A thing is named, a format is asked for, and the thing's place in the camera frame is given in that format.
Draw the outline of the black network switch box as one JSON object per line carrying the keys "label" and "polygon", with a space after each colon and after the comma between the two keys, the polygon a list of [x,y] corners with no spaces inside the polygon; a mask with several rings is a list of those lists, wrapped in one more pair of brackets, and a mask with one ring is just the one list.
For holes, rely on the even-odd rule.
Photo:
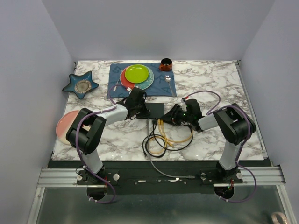
{"label": "black network switch box", "polygon": [[149,114],[146,119],[159,119],[164,115],[164,103],[146,103]]}

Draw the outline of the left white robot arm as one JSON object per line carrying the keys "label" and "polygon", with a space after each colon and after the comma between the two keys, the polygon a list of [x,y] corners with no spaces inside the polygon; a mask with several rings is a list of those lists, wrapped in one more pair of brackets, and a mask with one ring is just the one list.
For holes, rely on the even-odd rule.
{"label": "left white robot arm", "polygon": [[83,108],[75,117],[65,138],[77,150],[91,183],[107,182],[103,176],[104,164],[97,152],[104,128],[134,116],[149,115],[150,110],[145,103],[146,97],[145,91],[135,87],[128,97],[117,103],[113,102],[113,106],[98,112]]}

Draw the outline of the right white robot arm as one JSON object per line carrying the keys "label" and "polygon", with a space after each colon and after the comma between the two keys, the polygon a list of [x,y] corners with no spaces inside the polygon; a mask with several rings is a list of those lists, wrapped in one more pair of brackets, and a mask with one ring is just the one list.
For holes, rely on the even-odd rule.
{"label": "right white robot arm", "polygon": [[254,121],[236,103],[203,116],[197,100],[189,99],[185,102],[185,109],[176,104],[160,119],[173,126],[188,123],[192,130],[199,133],[220,128],[226,142],[222,156],[212,171],[212,179],[221,183],[235,178],[242,148],[256,131]]}

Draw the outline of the red and teal plate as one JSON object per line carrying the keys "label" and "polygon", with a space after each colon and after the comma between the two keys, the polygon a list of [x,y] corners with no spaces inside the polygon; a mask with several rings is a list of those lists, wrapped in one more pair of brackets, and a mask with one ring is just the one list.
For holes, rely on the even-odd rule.
{"label": "red and teal plate", "polygon": [[154,73],[153,73],[153,71],[152,71],[149,67],[147,67],[147,66],[145,66],[145,67],[148,69],[149,76],[148,76],[148,78],[147,78],[144,82],[139,83],[139,84],[134,84],[134,83],[129,82],[129,81],[125,78],[125,72],[126,72],[126,70],[127,70],[128,67],[126,67],[126,68],[123,70],[123,72],[122,72],[122,74],[121,74],[121,78],[120,78],[120,82],[121,82],[121,84],[124,85],[124,86],[127,88],[127,90],[128,90],[128,89],[133,89],[134,87],[139,88],[139,89],[142,89],[142,90],[145,90],[145,89],[149,88],[149,87],[152,85],[152,83],[154,82],[154,78],[155,78],[155,77],[154,77]]}

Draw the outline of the silver fork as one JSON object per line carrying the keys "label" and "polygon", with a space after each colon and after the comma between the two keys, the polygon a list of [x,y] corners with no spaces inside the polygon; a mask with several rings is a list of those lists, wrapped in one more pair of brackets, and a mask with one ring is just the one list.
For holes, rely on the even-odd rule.
{"label": "silver fork", "polygon": [[123,70],[121,70],[121,72],[120,72],[119,78],[118,78],[116,84],[114,85],[113,91],[116,91],[116,89],[117,89],[117,86],[118,86],[118,84],[119,84],[119,82],[120,82],[120,78],[121,78],[121,74],[122,74],[122,72],[123,72]]}

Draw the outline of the lime green plate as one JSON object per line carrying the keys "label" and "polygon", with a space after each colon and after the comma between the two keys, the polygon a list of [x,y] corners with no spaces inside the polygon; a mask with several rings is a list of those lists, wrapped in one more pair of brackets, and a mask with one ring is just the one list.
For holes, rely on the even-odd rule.
{"label": "lime green plate", "polygon": [[130,65],[125,72],[125,78],[134,84],[144,82],[148,76],[148,69],[141,64]]}

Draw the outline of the blue cloth placemat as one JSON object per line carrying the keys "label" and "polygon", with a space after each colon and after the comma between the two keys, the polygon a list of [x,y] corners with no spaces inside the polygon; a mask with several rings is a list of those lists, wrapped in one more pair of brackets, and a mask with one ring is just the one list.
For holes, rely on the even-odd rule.
{"label": "blue cloth placemat", "polygon": [[154,82],[152,85],[145,89],[147,96],[159,97],[159,96],[167,96],[172,97],[170,88],[168,83],[166,83],[164,77],[165,75],[170,75],[171,77],[171,85],[176,94],[176,87],[175,87],[175,79],[173,71],[160,71],[158,69],[160,63],[113,63],[110,65],[109,71],[109,79],[108,79],[108,90],[110,90],[117,82],[121,70],[124,70],[126,67],[133,65],[133,64],[142,64],[149,67],[154,73]]}

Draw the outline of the silver spoon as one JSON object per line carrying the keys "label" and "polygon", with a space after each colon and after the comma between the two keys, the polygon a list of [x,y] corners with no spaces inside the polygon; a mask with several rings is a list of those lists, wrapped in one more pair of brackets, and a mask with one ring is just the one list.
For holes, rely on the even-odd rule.
{"label": "silver spoon", "polygon": [[172,88],[172,85],[171,85],[171,77],[170,77],[170,75],[165,75],[164,79],[165,79],[166,83],[168,83],[168,85],[169,85],[172,97],[176,97],[176,94],[175,94],[175,92],[174,92],[174,90]]}

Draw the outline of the brown ceramic mug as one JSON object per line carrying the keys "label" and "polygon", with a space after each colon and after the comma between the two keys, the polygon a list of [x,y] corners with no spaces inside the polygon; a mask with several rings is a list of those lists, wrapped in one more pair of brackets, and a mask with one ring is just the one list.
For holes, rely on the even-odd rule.
{"label": "brown ceramic mug", "polygon": [[172,70],[172,60],[169,58],[162,59],[158,69],[160,71],[171,71]]}

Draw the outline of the blue star shaped dish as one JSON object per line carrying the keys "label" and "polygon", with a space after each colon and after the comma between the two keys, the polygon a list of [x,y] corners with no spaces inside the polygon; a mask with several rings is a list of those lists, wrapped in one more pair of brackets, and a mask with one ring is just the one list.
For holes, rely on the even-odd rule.
{"label": "blue star shaped dish", "polygon": [[62,89],[63,92],[72,92],[78,99],[83,99],[86,93],[99,87],[99,84],[93,81],[91,71],[83,75],[69,75],[69,83]]}

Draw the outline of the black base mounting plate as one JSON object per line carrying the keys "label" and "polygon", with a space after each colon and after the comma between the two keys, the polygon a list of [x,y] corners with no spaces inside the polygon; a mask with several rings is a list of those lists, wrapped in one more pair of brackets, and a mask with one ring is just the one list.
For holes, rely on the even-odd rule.
{"label": "black base mounting plate", "polygon": [[77,175],[77,185],[91,193],[213,194],[216,186],[242,183],[239,169],[223,171],[216,161],[105,161],[97,179],[88,171]]}

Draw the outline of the pink and cream plate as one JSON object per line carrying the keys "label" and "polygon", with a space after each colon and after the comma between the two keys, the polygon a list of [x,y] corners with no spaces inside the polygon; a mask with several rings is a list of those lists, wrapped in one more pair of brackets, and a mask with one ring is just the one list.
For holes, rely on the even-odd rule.
{"label": "pink and cream plate", "polygon": [[79,110],[71,111],[65,114],[58,122],[56,126],[56,135],[60,142],[69,145],[69,141],[66,139],[66,134],[74,122]]}

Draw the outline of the aluminium rail frame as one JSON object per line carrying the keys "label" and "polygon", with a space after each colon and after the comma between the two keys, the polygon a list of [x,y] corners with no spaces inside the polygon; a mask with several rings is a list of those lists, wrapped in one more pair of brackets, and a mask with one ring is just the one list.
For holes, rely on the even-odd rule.
{"label": "aluminium rail frame", "polygon": [[[257,184],[263,186],[276,186],[285,211],[285,216],[291,224],[297,220],[293,212],[290,200],[285,189],[285,179],[280,167],[248,167],[256,177]],[[77,174],[74,168],[43,168],[40,172],[34,202],[29,213],[28,224],[37,223],[39,209],[41,207],[46,188],[70,188],[80,187],[77,184]]]}

